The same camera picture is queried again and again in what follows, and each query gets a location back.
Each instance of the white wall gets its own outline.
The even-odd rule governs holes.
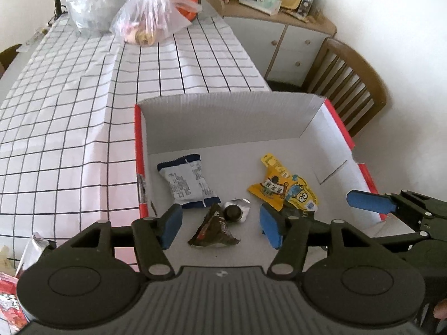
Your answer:
[[[53,0],[0,0],[0,52],[26,41],[53,10]]]
[[[380,192],[447,200],[447,0],[323,0],[336,38],[374,67],[387,106],[356,137]]]

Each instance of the white cabinet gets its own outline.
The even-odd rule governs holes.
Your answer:
[[[266,79],[301,86],[327,37],[321,32],[289,25]]]
[[[284,30],[284,24],[237,17],[224,17],[224,20],[264,77]]]

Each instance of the silver foil wrapper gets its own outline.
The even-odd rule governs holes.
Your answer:
[[[247,199],[234,199],[231,201],[227,201],[226,203],[221,204],[222,210],[225,210],[226,207],[230,205],[237,205],[242,211],[242,217],[237,221],[239,223],[243,223],[250,211],[250,201]]]
[[[49,245],[50,242],[42,238],[39,233],[33,233],[30,239],[28,239],[22,258],[17,266],[16,277],[19,278],[24,271],[35,264],[39,260],[45,248]]]

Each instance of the wooden countertop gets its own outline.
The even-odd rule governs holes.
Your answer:
[[[246,19],[256,19],[271,21],[273,23],[282,23],[292,26],[298,26],[300,28],[315,30],[334,36],[337,32],[336,26],[329,21],[323,14],[320,14],[315,22],[305,23],[301,20],[294,18],[283,12],[279,12],[277,15],[270,16],[259,10],[253,9],[251,7],[241,5],[238,0],[230,0],[228,4],[224,4],[222,0],[207,0],[215,10],[223,17],[240,17]]]

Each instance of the chocolate ball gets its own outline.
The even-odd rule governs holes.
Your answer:
[[[242,218],[242,210],[237,205],[231,204],[223,210],[223,216],[227,221],[238,221]]]

